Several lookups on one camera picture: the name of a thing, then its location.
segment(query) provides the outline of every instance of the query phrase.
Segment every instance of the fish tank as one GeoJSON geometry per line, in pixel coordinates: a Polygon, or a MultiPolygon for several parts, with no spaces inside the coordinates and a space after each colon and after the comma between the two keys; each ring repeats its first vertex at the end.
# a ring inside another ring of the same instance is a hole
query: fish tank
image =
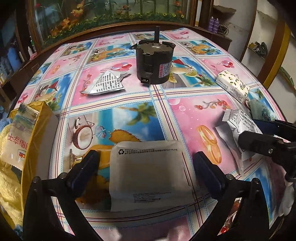
{"type": "Polygon", "coordinates": [[[192,0],[29,0],[42,48],[98,26],[131,21],[188,23],[192,0]]]}

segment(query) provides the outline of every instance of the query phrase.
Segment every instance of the yellow towel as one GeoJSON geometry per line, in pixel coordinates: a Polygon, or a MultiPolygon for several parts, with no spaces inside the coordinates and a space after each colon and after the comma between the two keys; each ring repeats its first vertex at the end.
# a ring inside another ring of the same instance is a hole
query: yellow towel
{"type": "MultiPolygon", "coordinates": [[[[4,127],[0,134],[0,151],[2,153],[7,136],[12,124],[4,127]]],[[[16,225],[22,226],[22,209],[20,197],[20,183],[16,174],[11,170],[11,165],[5,160],[0,160],[0,204],[5,209],[6,218],[9,225],[14,229],[16,225]]]]}

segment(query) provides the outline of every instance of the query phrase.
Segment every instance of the screw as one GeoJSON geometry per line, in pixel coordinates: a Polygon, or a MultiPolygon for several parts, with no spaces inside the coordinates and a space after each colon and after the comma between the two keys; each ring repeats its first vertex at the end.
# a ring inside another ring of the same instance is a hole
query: screw
{"type": "Polygon", "coordinates": [[[231,174],[226,174],[226,178],[227,178],[228,180],[233,180],[233,179],[234,179],[234,176],[231,175],[231,174]]]}
{"type": "Polygon", "coordinates": [[[34,178],[33,178],[33,182],[34,182],[34,183],[36,183],[36,182],[38,182],[38,181],[40,181],[40,177],[34,177],[34,178]]]}
{"type": "Polygon", "coordinates": [[[64,178],[66,178],[66,176],[67,176],[67,173],[66,173],[66,172],[62,172],[62,173],[59,175],[59,178],[60,178],[60,179],[64,179],[64,178]]]}
{"type": "Polygon", "coordinates": [[[258,178],[253,178],[253,181],[256,183],[256,184],[259,184],[260,183],[260,180],[258,178]]]}

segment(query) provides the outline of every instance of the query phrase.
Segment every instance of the purple bottle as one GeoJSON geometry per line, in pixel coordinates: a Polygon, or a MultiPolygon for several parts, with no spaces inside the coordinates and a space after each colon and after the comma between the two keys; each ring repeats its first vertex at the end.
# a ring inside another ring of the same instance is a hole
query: purple bottle
{"type": "Polygon", "coordinates": [[[209,20],[209,25],[207,27],[208,31],[212,32],[213,31],[213,26],[214,26],[214,18],[213,16],[209,20]]]}
{"type": "Polygon", "coordinates": [[[213,30],[212,30],[213,33],[217,33],[218,28],[219,28],[219,25],[220,25],[219,20],[218,20],[218,19],[215,19],[215,21],[214,21],[214,26],[213,26],[213,30]]]}

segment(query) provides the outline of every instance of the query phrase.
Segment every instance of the table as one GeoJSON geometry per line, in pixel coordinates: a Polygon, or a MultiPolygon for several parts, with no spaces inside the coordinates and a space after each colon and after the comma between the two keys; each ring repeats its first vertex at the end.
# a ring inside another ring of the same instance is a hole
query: table
{"type": "MultiPolygon", "coordinates": [[[[49,178],[70,169],[70,155],[79,158],[90,149],[109,150],[120,141],[179,140],[186,148],[184,172],[195,203],[151,211],[111,213],[109,159],[100,163],[78,205],[104,240],[189,240],[216,204],[197,181],[192,153],[204,151],[212,162],[200,132],[208,130],[217,139],[222,161],[219,167],[237,179],[258,177],[268,204],[270,225],[284,190],[283,173],[269,160],[259,160],[239,175],[235,160],[215,130],[226,109],[249,113],[247,102],[239,104],[215,84],[217,74],[227,69],[250,87],[248,100],[257,98],[269,108],[272,118],[284,120],[267,90],[234,57],[210,40],[186,28],[162,31],[160,40],[176,44],[170,79],[145,86],[136,77],[136,56],[129,47],[153,32],[118,34],[60,46],[39,68],[22,93],[21,102],[44,100],[59,118],[51,156],[49,178]],[[97,96],[80,93],[108,69],[129,71],[122,80],[125,90],[97,96]]],[[[56,212],[66,231],[72,232],[56,198],[56,212]]]]}

